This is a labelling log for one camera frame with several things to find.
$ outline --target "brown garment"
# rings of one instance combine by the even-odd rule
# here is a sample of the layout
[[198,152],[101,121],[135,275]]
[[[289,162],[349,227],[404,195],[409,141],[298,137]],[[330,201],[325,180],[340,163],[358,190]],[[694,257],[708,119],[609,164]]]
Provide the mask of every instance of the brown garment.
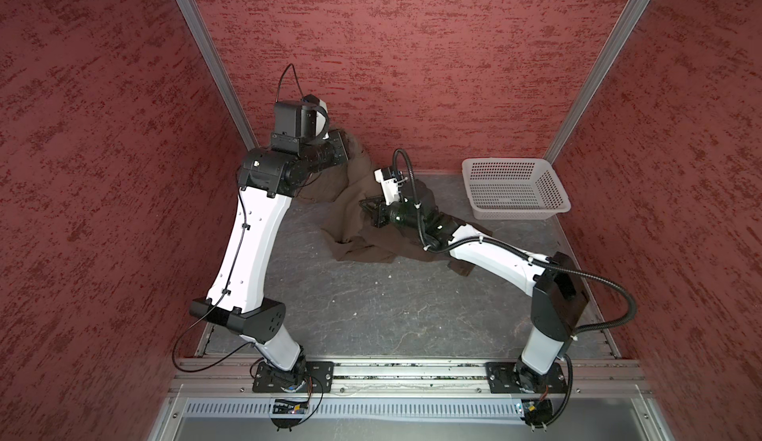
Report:
[[[360,201],[382,194],[381,185],[373,176],[377,168],[362,144],[350,133],[342,131],[349,160],[324,170],[308,181],[298,199],[305,202],[333,201],[328,219],[321,226],[326,243],[336,260],[355,260],[364,263],[391,263],[395,256],[425,262],[449,260],[449,267],[460,275],[468,275],[473,264],[424,251],[418,233],[412,227],[394,225],[374,227],[370,217],[360,207]],[[423,182],[416,185],[420,194],[430,191]],[[474,225],[480,231],[490,231]]]

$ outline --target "red textured wall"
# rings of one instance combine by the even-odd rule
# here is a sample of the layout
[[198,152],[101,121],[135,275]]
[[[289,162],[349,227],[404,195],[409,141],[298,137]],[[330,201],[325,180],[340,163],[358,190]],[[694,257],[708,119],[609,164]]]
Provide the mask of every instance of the red textured wall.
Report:
[[294,62],[376,161],[460,171],[543,155],[627,0],[196,1],[261,142]]
[[640,301],[615,339],[678,439],[762,437],[760,16],[653,0],[556,162],[583,264]]
[[243,145],[174,0],[0,0],[0,35],[0,439],[143,439]]

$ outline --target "perforated basket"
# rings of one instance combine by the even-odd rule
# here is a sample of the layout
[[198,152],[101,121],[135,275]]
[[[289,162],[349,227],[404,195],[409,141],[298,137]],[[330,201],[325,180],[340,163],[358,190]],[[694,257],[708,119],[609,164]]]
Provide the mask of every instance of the perforated basket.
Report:
[[541,158],[469,158],[463,183],[476,219],[547,219],[572,208]]

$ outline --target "black cable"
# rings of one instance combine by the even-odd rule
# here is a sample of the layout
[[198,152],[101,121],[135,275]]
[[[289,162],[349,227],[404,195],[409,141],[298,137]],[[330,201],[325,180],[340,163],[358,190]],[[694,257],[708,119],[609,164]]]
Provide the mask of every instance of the black cable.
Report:
[[433,250],[429,249],[429,252],[434,254],[439,254],[439,253],[451,251],[458,246],[467,245],[469,243],[482,243],[482,242],[505,249],[511,254],[515,254],[516,256],[519,256],[521,259],[526,260],[527,262],[529,262],[530,265],[542,267],[543,269],[558,271],[559,273],[579,275],[581,277],[585,277],[587,279],[593,279],[599,283],[603,283],[609,288],[617,291],[627,301],[627,312],[622,317],[616,318],[613,321],[608,321],[608,322],[599,322],[597,324],[581,325],[577,327],[574,330],[574,332],[571,333],[572,337],[582,332],[599,331],[599,330],[604,330],[607,328],[619,327],[633,320],[635,318],[635,314],[638,313],[638,305],[635,302],[635,299],[633,298],[633,296],[630,293],[628,293],[624,289],[624,287],[615,283],[613,280],[607,279],[597,274],[588,273],[587,271],[584,271],[584,270],[569,269],[567,267],[559,266],[557,264],[545,263],[537,259],[532,259],[530,261],[529,255],[524,253],[522,250],[517,249],[516,247],[513,247],[511,245],[507,245],[503,241],[492,239],[491,237],[480,237],[480,236],[464,237],[463,239],[456,241],[452,243],[452,245],[448,245],[447,247],[443,247],[441,249],[433,249]]
[[323,388],[323,382],[320,381],[317,377],[315,377],[313,379],[318,382],[318,385],[320,385],[320,400],[318,401],[318,406],[316,406],[315,409],[312,410],[312,412],[310,414],[308,414],[306,418],[304,418],[299,423],[294,425],[294,427],[297,427],[300,424],[304,424],[309,418],[312,417],[313,414],[317,413],[318,409],[320,408],[320,404],[323,402],[323,395],[325,395],[325,389]]
[[264,360],[264,357],[263,357],[263,356],[262,356],[262,357],[260,357],[260,358],[259,358],[259,360],[257,360],[256,362],[254,362],[254,363],[253,363],[253,364],[252,364],[252,365],[251,365],[251,366],[248,368],[248,374],[249,374],[249,375],[251,375],[251,376],[252,376],[252,378],[254,378],[254,373],[252,373],[252,369],[254,368],[254,365],[257,365],[257,364],[258,364],[259,362],[261,362],[262,360]]
[[572,382],[574,381],[574,369],[572,368],[572,359],[569,358],[569,355],[564,355],[564,359],[566,359],[566,369],[568,370],[568,374],[566,376],[566,393],[564,394],[563,401],[561,401],[561,406],[559,406],[557,411],[553,413],[553,416],[550,417],[547,423],[530,425],[533,428],[545,428],[553,424],[561,416],[561,413],[564,412],[564,410],[566,409],[566,405],[569,402],[569,398],[571,398],[572,396]]
[[176,368],[176,369],[178,369],[178,370],[180,370],[181,372],[184,372],[184,373],[196,373],[196,372],[202,372],[202,371],[204,371],[204,370],[208,370],[208,369],[212,368],[213,366],[219,365],[220,363],[222,363],[222,362],[224,362],[225,360],[227,360],[227,359],[228,359],[228,357],[229,357],[229,356],[231,356],[231,355],[233,355],[235,352],[238,352],[238,351],[239,351],[239,350],[241,350],[243,347],[246,347],[247,345],[251,345],[251,344],[252,344],[252,342],[246,342],[246,343],[244,343],[243,345],[241,345],[240,347],[238,347],[238,348],[234,349],[234,351],[232,351],[232,352],[228,353],[227,355],[225,355],[223,358],[221,358],[221,359],[217,360],[216,362],[212,363],[211,365],[207,365],[207,366],[201,367],[201,368],[199,368],[199,369],[196,369],[196,370],[186,370],[186,369],[182,369],[182,368],[180,368],[179,366],[177,366],[177,362],[175,361],[175,357],[174,357],[174,355],[175,355],[175,354],[174,354],[174,353],[172,353],[172,355],[173,355],[173,357],[172,357],[172,362],[173,362],[173,363],[175,363],[175,368]]
[[248,344],[250,344],[250,342],[246,342],[242,346],[240,346],[237,349],[235,349],[234,351],[232,351],[232,352],[228,353],[227,355],[225,355],[222,359],[217,360],[216,362],[212,363],[211,365],[205,366],[204,368],[198,369],[198,370],[186,370],[186,369],[180,368],[180,365],[177,363],[177,358],[176,358],[176,355],[175,355],[175,353],[177,351],[177,345],[180,344],[180,341],[183,340],[183,337],[185,337],[185,335],[188,332],[190,332],[191,329],[196,326],[196,324],[198,324],[199,322],[203,321],[206,318],[207,315],[211,314],[212,311],[217,308],[219,303],[222,302],[224,297],[229,293],[228,286],[230,285],[230,278],[233,277],[233,268],[235,267],[235,261],[238,260],[239,251],[241,250],[241,245],[243,244],[243,236],[246,234],[246,230],[248,229],[248,218],[246,217],[246,206],[243,204],[243,198],[241,197],[241,188],[240,187],[239,187],[239,190],[238,190],[238,197],[239,197],[239,201],[241,202],[241,210],[243,211],[243,226],[242,226],[242,231],[241,231],[241,239],[239,239],[239,245],[235,249],[235,255],[233,256],[233,264],[230,266],[230,272],[228,273],[228,280],[227,280],[227,282],[225,282],[225,287],[223,289],[223,294],[219,297],[219,299],[217,299],[217,303],[215,303],[212,306],[212,308],[209,309],[209,311],[207,311],[203,316],[199,317],[199,319],[197,321],[193,322],[190,325],[190,327],[185,329],[185,332],[180,334],[180,336],[175,341],[175,345],[172,346],[172,365],[174,365],[175,368],[180,370],[181,372],[196,373],[196,372],[202,372],[203,370],[206,370],[206,369],[210,369],[213,366],[217,365],[218,363],[222,362],[224,359],[226,359],[229,356],[233,355],[235,352],[238,352],[243,347],[246,347]]
[[278,90],[275,92],[275,101],[278,102],[278,96],[281,95],[281,84],[283,83],[283,78],[286,76],[286,73],[288,72],[288,68],[293,69],[293,78],[296,81],[296,87],[299,88],[299,94],[302,96],[302,99],[304,98],[304,92],[302,92],[302,86],[299,84],[299,77],[296,76],[296,67],[294,67],[293,64],[289,64],[286,66],[285,69],[283,69],[283,73],[281,74],[281,79],[278,81]]
[[410,162],[410,157],[408,156],[408,152],[405,151],[404,148],[397,148],[394,150],[394,155],[392,156],[392,169],[395,170],[395,172],[398,171],[397,169],[397,157],[399,155],[402,155],[402,158],[405,160],[405,166],[408,169],[408,180],[410,182],[410,186],[412,188],[413,193],[413,203],[415,206],[415,226],[418,230],[418,239],[421,241],[421,245],[425,248],[427,246],[437,247],[439,246],[439,243],[433,239],[433,237],[428,237],[426,234],[426,229],[423,224],[423,217],[421,216],[421,200],[418,199],[418,191],[415,189],[415,174],[413,173],[413,165]]

